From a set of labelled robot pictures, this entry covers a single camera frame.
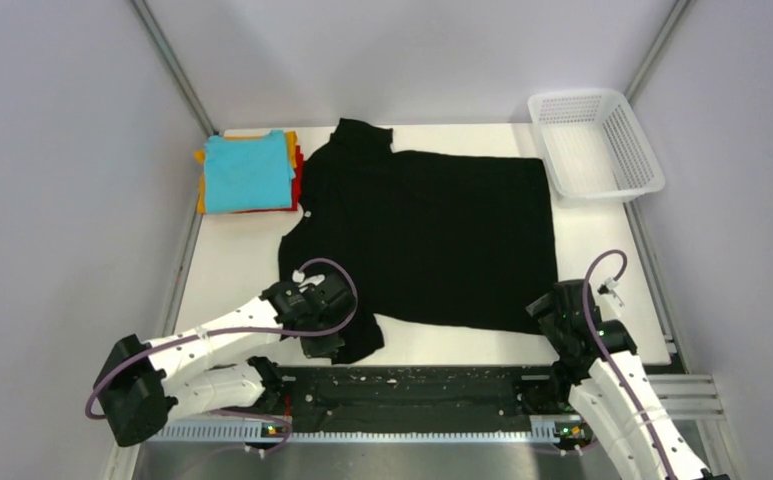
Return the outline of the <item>black t-shirt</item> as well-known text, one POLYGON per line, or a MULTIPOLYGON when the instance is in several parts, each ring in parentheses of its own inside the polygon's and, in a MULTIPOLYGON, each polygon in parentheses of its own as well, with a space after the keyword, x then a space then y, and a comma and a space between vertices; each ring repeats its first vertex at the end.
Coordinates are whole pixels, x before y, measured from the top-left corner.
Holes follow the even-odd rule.
POLYGON ((343 267, 359 306, 335 364, 385 344, 378 316, 538 334, 527 307, 557 282, 550 185, 537 158, 394 151, 393 133, 341 119, 305 162, 303 218, 282 276, 343 267))

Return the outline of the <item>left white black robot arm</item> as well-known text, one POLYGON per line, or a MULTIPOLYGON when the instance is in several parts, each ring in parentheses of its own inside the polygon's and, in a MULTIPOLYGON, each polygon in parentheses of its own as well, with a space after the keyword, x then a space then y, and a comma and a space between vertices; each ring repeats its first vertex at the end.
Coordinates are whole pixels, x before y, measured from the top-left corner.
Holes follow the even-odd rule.
POLYGON ((314 340, 327 354, 356 313, 358 292, 347 274, 296 273, 232 311, 190 330, 117 341, 94 382, 90 419, 105 421, 120 447, 143 443, 169 424, 228 409, 276 410, 284 382, 257 350, 284 339, 314 340))

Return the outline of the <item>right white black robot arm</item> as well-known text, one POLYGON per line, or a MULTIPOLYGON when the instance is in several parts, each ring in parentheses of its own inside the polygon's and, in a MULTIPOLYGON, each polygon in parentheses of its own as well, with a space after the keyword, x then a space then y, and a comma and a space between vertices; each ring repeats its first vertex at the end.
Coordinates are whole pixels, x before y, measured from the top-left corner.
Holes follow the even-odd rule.
POLYGON ((528 316, 558 355, 549 378, 528 388, 530 415, 569 412, 577 424, 557 430, 557 449, 600 445, 623 479, 722 479, 689 446, 647 377, 625 325, 605 320, 588 284, 555 284, 528 316))

